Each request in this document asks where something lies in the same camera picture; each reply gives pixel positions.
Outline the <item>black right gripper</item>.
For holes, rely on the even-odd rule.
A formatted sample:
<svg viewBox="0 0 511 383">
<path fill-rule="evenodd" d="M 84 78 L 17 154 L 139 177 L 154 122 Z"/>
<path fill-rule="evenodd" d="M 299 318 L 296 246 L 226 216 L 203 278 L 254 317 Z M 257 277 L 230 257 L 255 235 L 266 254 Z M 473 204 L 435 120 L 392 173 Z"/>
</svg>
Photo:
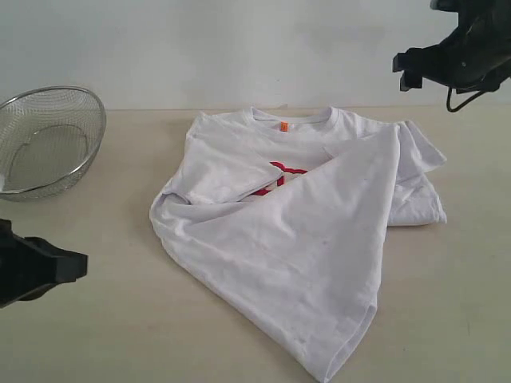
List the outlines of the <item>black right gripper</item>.
<svg viewBox="0 0 511 383">
<path fill-rule="evenodd" d="M 430 8 L 457 14 L 458 26 L 438 46 L 394 56 L 392 71 L 404 71 L 401 92 L 422 88 L 423 78 L 416 73 L 441 70 L 446 85 L 469 89 L 510 60 L 509 1 L 432 1 Z"/>
</svg>

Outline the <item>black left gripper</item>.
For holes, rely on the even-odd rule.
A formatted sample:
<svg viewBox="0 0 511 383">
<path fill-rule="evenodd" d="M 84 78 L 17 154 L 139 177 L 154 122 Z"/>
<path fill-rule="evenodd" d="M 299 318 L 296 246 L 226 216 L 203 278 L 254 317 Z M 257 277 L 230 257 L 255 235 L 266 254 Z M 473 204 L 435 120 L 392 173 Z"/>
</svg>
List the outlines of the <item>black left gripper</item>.
<svg viewBox="0 0 511 383">
<path fill-rule="evenodd" d="M 88 273 L 88 256 L 39 237 L 22 238 L 1 219 L 1 307 L 36 298 L 38 286 L 76 282 Z"/>
</svg>

